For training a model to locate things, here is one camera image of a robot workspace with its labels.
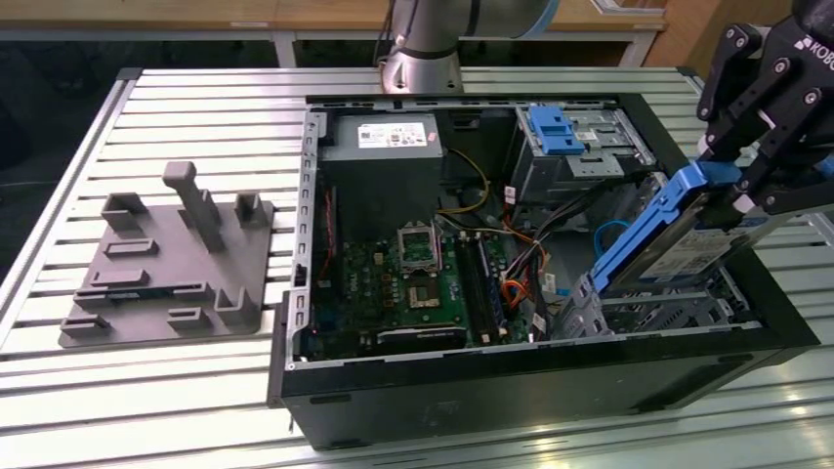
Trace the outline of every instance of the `metal table surface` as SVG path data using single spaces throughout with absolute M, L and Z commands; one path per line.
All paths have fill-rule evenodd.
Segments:
M 469 68 L 470 92 L 642 93 L 689 154 L 697 84 L 674 69 Z M 263 405 L 274 313 L 237 340 L 63 350 L 59 321 L 92 257 L 110 192 L 174 202 L 159 174 L 191 159 L 226 201 L 277 205 L 266 302 L 290 274 L 305 96 L 375 94 L 370 69 L 146 70 L 119 81 L 0 290 L 0 468 L 752 467 L 834 464 L 834 239 L 793 221 L 758 254 L 826 346 L 677 411 L 317 453 Z

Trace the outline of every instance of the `cable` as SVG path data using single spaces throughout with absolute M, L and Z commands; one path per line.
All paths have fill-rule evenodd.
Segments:
M 602 257 L 602 254 L 605 254 L 605 251 L 602 250 L 602 239 L 601 239 L 601 235 L 602 235 L 602 231 L 609 228 L 613 227 L 614 225 L 620 225 L 621 227 L 630 227 L 630 223 L 624 221 L 624 220 L 612 220 L 610 222 L 605 222 L 602 225 L 600 225 L 600 227 L 597 228 L 597 231 L 594 232 L 594 253 L 597 254 L 597 257 Z
M 413 37 L 413 26 L 415 25 L 415 17 L 418 16 L 419 0 L 415 0 L 413 5 L 413 16 L 409 18 L 409 25 L 406 26 L 406 34 L 403 34 L 403 44 L 409 43 L 409 39 Z
M 533 235 L 534 241 L 538 241 L 539 243 L 545 241 L 545 238 L 552 231 L 561 227 L 572 218 L 584 213 L 606 192 L 622 185 L 638 183 L 650 174 L 650 170 L 638 171 L 624 179 L 604 181 L 590 190 L 577 195 L 568 203 L 554 210 L 545 223 L 541 227 L 538 227 L 538 230 Z M 533 248 L 534 246 L 531 246 L 517 258 L 517 261 L 507 270 L 507 277 L 514 277 L 525 269 L 529 262 L 535 257 L 531 256 Z
M 325 274 L 327 274 L 327 268 L 330 267 L 330 260 L 334 257 L 334 228 L 331 222 L 331 199 L 330 199 L 331 191 L 325 193 L 325 216 L 327 217 L 327 259 L 325 259 L 325 266 L 318 273 L 318 279 L 322 281 L 325 279 Z
M 503 230 L 495 230 L 494 228 L 469 227 L 463 223 L 461 223 L 458 220 L 455 220 L 453 217 L 450 217 L 446 213 L 438 212 L 438 215 L 441 217 L 443 217 L 443 220 L 446 220 L 449 222 L 449 224 L 453 227 L 455 227 L 458 230 L 461 230 L 462 232 L 486 232 L 486 233 L 498 233 L 501 235 L 511 235 L 513 234 L 513 232 L 506 232 Z
M 473 159 L 465 155 L 462 151 L 459 151 L 458 149 L 449 149 L 449 151 L 457 154 L 470 164 L 473 169 L 478 172 L 478 176 L 481 176 L 481 180 L 483 181 L 483 194 L 481 196 L 481 200 L 474 205 L 470 205 L 469 207 L 462 207 L 462 208 L 442 208 L 441 210 L 438 210 L 438 213 L 447 213 L 447 214 L 449 213 L 467 213 L 481 208 L 481 205 L 486 203 L 486 200 L 490 197 L 490 180 L 486 179 L 486 174 L 483 174 L 483 171 L 481 170 L 479 166 L 475 164 Z
M 457 193 L 455 193 L 455 198 L 458 199 L 458 206 L 459 207 L 466 207 L 467 201 L 465 200 L 465 190 L 461 189 Z M 481 218 L 481 215 L 478 215 L 478 212 L 469 212 L 467 214 L 462 214 L 462 218 L 461 220 L 473 220 L 473 224 L 477 227 L 485 227 L 485 228 L 491 228 L 490 224 L 486 223 L 486 220 L 483 220 L 483 218 Z
M 542 246 L 542 241 L 545 241 L 545 238 L 539 241 L 537 241 L 535 239 L 530 238 L 529 236 L 525 236 L 523 234 L 513 231 L 514 235 L 518 236 L 522 240 L 525 240 L 527 243 L 530 243 L 530 248 L 526 252 L 533 252 L 534 248 L 538 248 L 538 251 L 542 254 L 542 266 L 538 270 L 539 273 L 545 272 L 545 261 L 548 260 L 548 251 L 545 250 L 545 247 Z M 513 264 L 515 265 L 517 262 L 521 262 L 522 256 L 517 257 L 517 259 L 514 260 Z M 514 265 L 510 266 L 510 268 L 507 269 L 507 273 L 511 272 Z
M 545 261 L 548 259 L 548 251 L 545 250 L 545 247 L 541 245 L 541 243 L 537 243 L 533 238 L 530 236 L 527 236 L 526 234 L 522 234 L 521 232 L 518 232 L 511 226 L 510 226 L 510 213 L 507 211 L 510 207 L 507 206 L 507 204 L 505 204 L 505 220 L 503 220 L 503 224 L 505 224 L 505 229 L 510 230 L 513 232 L 513 234 L 515 236 L 519 237 L 521 240 L 526 241 L 527 243 L 538 246 L 538 250 L 542 253 L 542 267 L 539 269 L 539 273 L 544 272 L 545 270 Z
M 511 286 L 518 288 L 519 290 L 519 293 L 515 295 L 515 297 L 511 295 L 511 292 L 510 292 Z M 502 294 L 505 295 L 505 299 L 507 300 L 507 304 L 510 305 L 511 310 L 515 309 L 517 306 L 519 306 L 519 303 L 522 303 L 525 298 L 530 297 L 527 288 L 515 280 L 505 281 L 505 283 L 502 283 L 501 285 L 501 291 L 502 291 Z
M 373 66 L 378 66 L 379 65 L 379 45 L 382 43 L 382 38 L 383 36 L 386 36 L 386 38 L 391 37 L 391 23 L 394 20 L 394 4 L 397 3 L 397 0 L 389 0 L 389 11 L 386 12 L 386 19 L 382 22 L 382 29 L 379 29 L 379 35 L 377 36 L 377 43 L 374 44 L 374 60 L 373 60 Z

